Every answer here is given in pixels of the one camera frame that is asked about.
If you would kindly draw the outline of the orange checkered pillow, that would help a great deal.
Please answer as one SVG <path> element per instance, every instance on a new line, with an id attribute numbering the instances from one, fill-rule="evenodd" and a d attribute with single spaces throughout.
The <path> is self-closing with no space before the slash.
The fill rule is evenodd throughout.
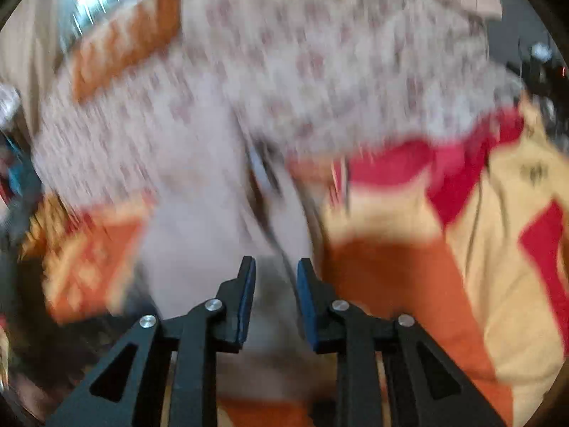
<path id="1" fill-rule="evenodd" d="M 71 91 L 81 103 L 125 70 L 162 50 L 180 29 L 180 0 L 139 0 L 85 36 L 70 56 Z"/>

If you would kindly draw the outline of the beige zip jacket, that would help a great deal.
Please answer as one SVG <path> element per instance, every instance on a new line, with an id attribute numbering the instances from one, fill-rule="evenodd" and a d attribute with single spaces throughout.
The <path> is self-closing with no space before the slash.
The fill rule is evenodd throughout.
<path id="1" fill-rule="evenodd" d="M 202 177 L 166 186 L 135 257 L 126 309 L 183 315 L 256 260 L 249 332 L 236 355 L 220 355 L 217 388 L 231 398 L 304 401 L 333 388 L 328 357 L 310 349 L 302 326 L 296 266 L 317 246 L 313 207 L 283 163 L 256 141 L 208 147 Z"/>

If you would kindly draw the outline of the orange yellow red blanket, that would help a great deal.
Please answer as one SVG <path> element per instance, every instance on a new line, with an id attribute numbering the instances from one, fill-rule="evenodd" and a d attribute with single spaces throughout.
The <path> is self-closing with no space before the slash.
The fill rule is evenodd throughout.
<path id="1" fill-rule="evenodd" d="M 323 279 L 379 317 L 408 310 L 510 426 L 568 362 L 568 160 L 523 103 L 463 141 L 294 159 L 326 188 Z"/>

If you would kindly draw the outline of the floral white quilt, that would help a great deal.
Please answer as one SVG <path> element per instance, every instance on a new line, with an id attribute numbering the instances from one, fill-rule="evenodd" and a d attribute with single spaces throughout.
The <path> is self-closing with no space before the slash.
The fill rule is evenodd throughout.
<path id="1" fill-rule="evenodd" d="M 437 0 L 182 0 L 181 34 L 85 102 L 61 69 L 33 163 L 68 204 L 240 184 L 281 154 L 452 139 L 520 86 L 482 22 Z"/>

